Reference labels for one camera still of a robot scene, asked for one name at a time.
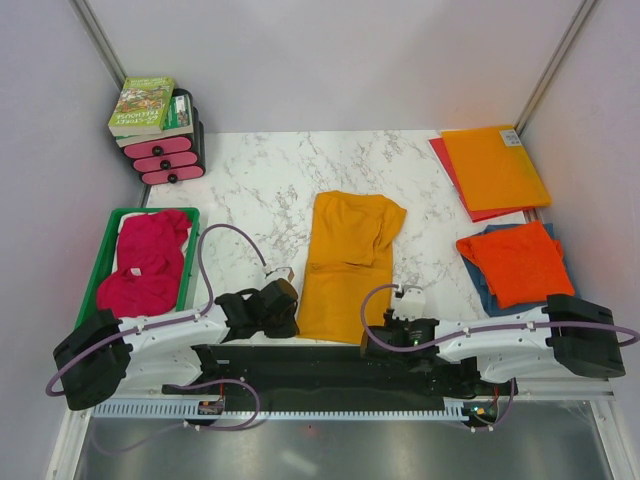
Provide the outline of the yellow t shirt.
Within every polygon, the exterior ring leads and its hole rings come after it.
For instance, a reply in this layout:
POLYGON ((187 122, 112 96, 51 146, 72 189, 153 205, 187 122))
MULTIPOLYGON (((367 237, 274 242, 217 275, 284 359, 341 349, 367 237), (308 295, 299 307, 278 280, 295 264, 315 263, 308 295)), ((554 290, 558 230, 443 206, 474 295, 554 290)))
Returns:
POLYGON ((365 297, 393 277, 393 242, 407 211, 383 195, 340 191, 316 196, 297 324, 304 339, 359 344, 362 306, 384 323, 390 293, 365 297))

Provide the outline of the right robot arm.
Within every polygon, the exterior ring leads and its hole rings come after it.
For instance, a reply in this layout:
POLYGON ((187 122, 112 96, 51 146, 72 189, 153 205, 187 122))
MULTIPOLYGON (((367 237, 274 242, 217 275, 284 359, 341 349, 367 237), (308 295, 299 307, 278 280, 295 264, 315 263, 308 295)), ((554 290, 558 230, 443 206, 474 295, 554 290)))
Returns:
POLYGON ((374 295, 370 292, 360 306, 362 353, 426 370, 470 360, 458 368, 457 377, 473 394, 556 366, 584 378, 619 378, 626 374, 621 349, 639 340, 638 333, 614 324, 608 308, 565 294, 503 317, 390 319, 371 327, 366 310, 374 295))

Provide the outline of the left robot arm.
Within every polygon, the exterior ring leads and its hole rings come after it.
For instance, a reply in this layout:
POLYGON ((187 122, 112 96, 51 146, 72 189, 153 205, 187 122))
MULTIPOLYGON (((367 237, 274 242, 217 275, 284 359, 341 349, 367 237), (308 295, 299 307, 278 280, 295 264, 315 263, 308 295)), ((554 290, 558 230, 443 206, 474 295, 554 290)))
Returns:
POLYGON ((210 347, 258 332, 294 337, 297 306, 293 285, 277 278, 261 289, 223 294, 200 307, 155 317, 118 318, 111 310, 99 310, 54 349, 57 372, 46 392, 64 397, 72 411, 115 395, 163 388, 211 392, 220 371, 210 347))

